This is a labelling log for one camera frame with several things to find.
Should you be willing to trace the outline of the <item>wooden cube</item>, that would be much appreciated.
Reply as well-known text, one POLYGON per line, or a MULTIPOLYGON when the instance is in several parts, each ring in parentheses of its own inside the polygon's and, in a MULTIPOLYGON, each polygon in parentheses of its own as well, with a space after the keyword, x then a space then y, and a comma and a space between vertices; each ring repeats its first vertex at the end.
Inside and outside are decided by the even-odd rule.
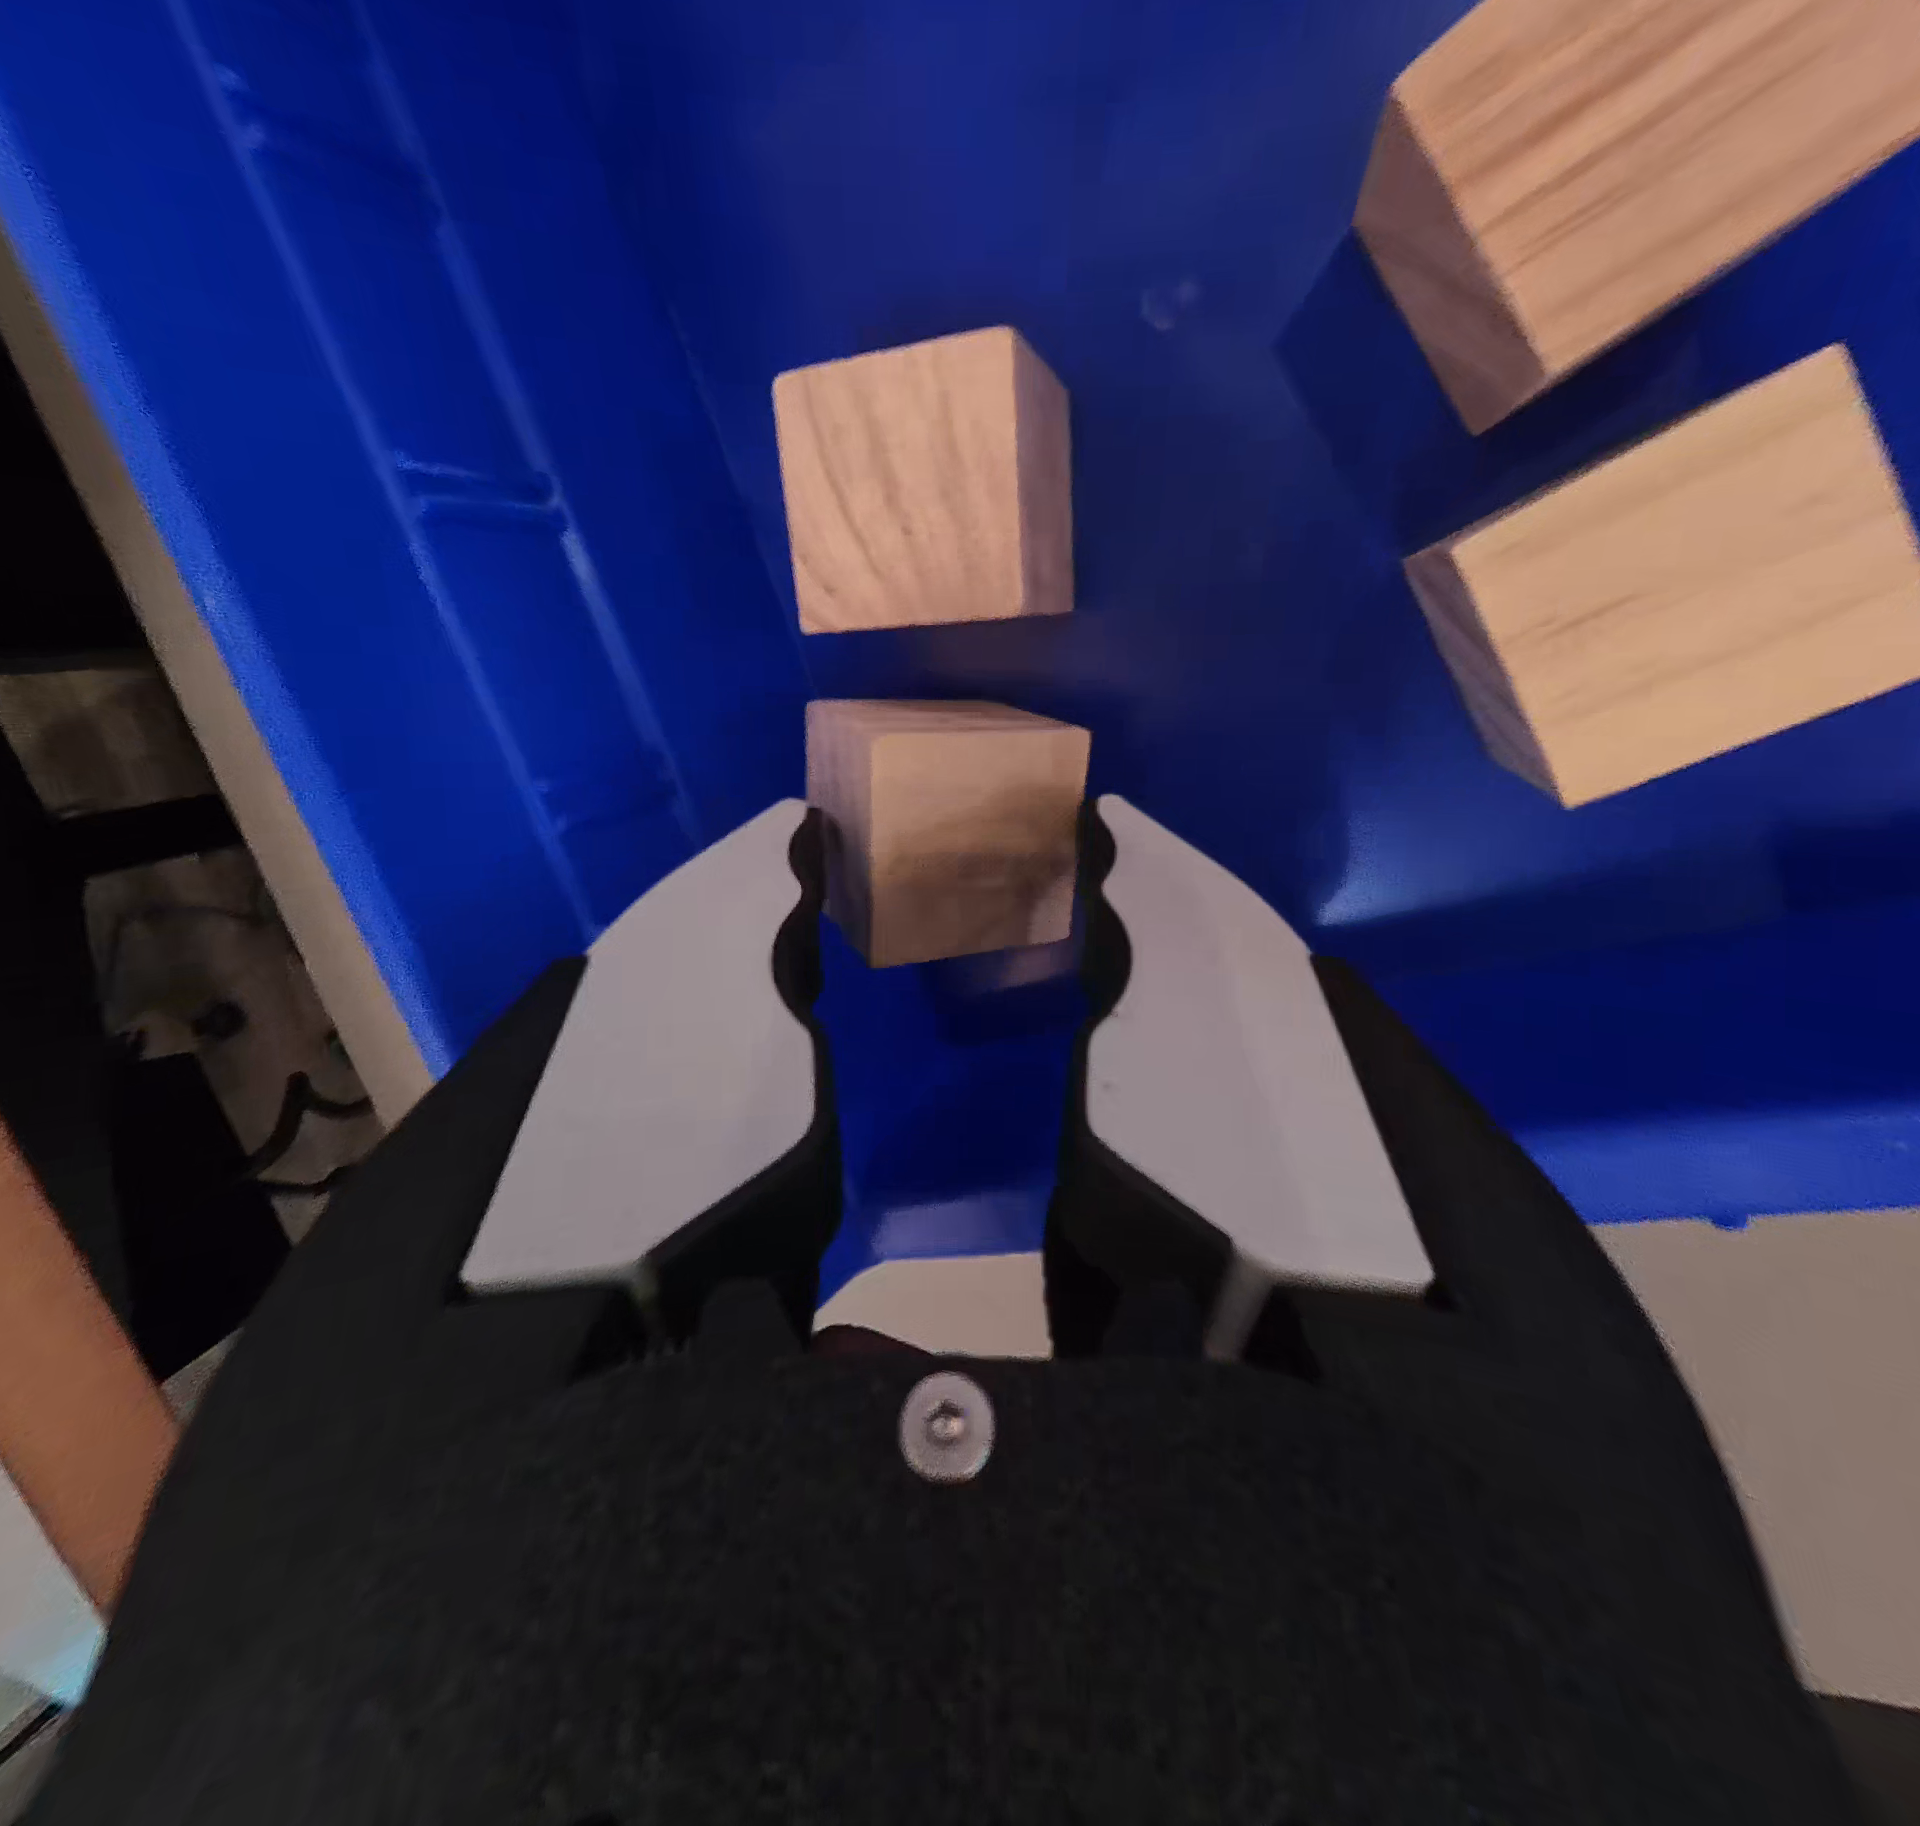
POLYGON ((1011 327, 783 372, 783 516, 805 637, 1071 614, 1071 403, 1011 327))
POLYGON ((1847 346, 1404 570, 1487 754, 1564 808, 1918 677, 1916 525, 1847 346))
POLYGON ((828 916, 874 972, 1067 942, 1089 730, 989 702, 821 698, 828 916))
POLYGON ((1354 229, 1470 435, 1918 135, 1918 0, 1480 0, 1393 82, 1354 229))

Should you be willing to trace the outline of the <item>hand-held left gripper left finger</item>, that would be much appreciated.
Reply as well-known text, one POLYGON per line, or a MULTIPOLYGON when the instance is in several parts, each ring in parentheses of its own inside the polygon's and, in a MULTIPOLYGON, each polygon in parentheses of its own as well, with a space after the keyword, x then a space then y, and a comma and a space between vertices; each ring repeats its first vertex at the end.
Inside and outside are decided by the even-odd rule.
POLYGON ((780 799, 607 929, 468 1248, 468 1292, 615 1287, 689 1338, 719 1289, 764 1284, 813 1332, 843 1219, 824 906, 824 817, 780 799))

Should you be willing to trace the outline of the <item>cardboard box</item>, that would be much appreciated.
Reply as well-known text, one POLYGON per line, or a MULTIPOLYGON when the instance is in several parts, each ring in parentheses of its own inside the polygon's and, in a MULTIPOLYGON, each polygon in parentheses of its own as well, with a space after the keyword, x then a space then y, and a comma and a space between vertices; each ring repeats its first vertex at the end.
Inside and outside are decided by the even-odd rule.
POLYGON ((2 1132, 2 1461, 109 1622, 180 1423, 2 1132))

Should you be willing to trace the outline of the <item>white printed bag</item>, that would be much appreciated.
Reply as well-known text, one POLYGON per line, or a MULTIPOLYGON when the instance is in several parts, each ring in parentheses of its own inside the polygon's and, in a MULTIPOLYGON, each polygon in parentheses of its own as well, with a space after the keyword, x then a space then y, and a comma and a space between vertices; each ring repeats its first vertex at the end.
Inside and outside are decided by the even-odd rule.
POLYGON ((319 1106, 257 1174, 302 1234, 379 1124, 254 856, 224 849, 89 880, 84 921, 109 1033, 145 1062, 194 1056, 244 1155, 271 1142, 285 1091, 306 1078, 319 1106))

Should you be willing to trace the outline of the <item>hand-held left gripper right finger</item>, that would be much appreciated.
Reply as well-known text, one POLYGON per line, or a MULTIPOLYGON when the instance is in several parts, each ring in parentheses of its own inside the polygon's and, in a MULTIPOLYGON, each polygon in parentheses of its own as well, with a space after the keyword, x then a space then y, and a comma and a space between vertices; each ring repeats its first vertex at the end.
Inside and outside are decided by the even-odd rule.
POLYGON ((1080 985, 1044 1307, 1057 1359, 1170 1287, 1207 1359, 1299 1294, 1417 1309, 1435 1276, 1316 959, 1232 871, 1117 794, 1080 808, 1080 985))

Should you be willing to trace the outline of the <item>blue plastic bin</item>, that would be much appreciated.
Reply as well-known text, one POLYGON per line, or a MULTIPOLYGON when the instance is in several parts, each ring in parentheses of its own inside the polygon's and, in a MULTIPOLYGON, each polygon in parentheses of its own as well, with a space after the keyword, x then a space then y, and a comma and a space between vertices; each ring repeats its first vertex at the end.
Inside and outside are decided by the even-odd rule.
POLYGON ((1563 812, 1402 562, 1847 346, 1916 154, 1469 438, 1350 229, 1476 0, 5 0, 5 239, 396 1017, 392 1114, 799 792, 811 694, 1091 730, 1597 1224, 1916 1207, 1916 688, 1563 812), (778 373, 1016 327, 1063 617, 803 638, 778 373))

